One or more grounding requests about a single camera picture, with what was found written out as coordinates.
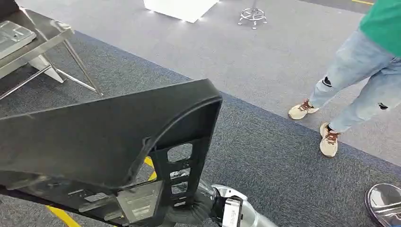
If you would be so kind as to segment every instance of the chrome base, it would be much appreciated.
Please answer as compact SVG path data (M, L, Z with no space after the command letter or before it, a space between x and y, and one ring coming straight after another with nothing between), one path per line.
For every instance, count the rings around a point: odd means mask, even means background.
M239 21L238 24L242 25L242 20L249 20L249 21L253 21L253 30L256 30L256 23L259 20L263 20L264 24L267 24L267 19L265 16L264 11L257 9L257 8L248 8L248 9L244 9L241 12L241 15L239 17Z
M401 227L401 189L386 183L373 186L365 194L365 204L373 221L381 227Z

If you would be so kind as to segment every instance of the brown shoelace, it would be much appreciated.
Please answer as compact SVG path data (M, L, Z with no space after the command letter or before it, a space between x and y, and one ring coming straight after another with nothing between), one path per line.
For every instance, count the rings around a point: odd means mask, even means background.
M304 103L302 103L298 109L300 111L308 111L309 109L313 109L312 106L309 105L309 99L305 99Z
M327 143L334 145L337 142L337 137L339 136L339 133L332 133L329 131L326 135L326 140Z

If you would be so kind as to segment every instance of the ripped jeans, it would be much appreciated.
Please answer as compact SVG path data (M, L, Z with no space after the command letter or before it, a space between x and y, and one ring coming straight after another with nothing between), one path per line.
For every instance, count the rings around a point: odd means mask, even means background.
M317 82L309 102L320 108L337 92L368 77L368 83L354 102L330 122L331 129L344 132L401 103L401 58L357 30L336 52L334 63Z

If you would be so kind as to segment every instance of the black plastic part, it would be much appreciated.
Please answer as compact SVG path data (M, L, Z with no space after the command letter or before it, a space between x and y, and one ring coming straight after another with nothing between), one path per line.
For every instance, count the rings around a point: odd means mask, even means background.
M168 206L193 200L221 102L204 79L0 119L0 193L122 226L124 218L104 220L121 210L117 200L78 209L87 196L114 197L147 184L134 180L149 155L162 191L154 216L132 226L158 226ZM192 144L191 157L169 162L169 149L184 143ZM189 176L170 179L171 172L187 168ZM171 186L181 182L188 182L187 191L173 195ZM10 185L23 187L7 190Z
M212 211L210 213L210 217L216 224L218 224L218 226L222 226L226 198L221 197L218 190L215 189L215 191L216 191L216 197L215 197Z
M2 19L19 10L18 4L14 0L0 0L0 22Z

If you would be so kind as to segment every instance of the sneaker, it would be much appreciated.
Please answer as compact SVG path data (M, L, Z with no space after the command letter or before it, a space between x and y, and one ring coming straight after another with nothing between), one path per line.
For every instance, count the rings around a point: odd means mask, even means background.
M337 153L338 142L337 137L340 133L329 131L329 123L323 123L320 126L320 134L323 137L320 142L320 151L327 157L334 157Z
M314 108L309 104L309 99L305 99L304 103L292 107L288 115L291 119L299 120L304 118L307 114L313 114L318 110L319 108Z

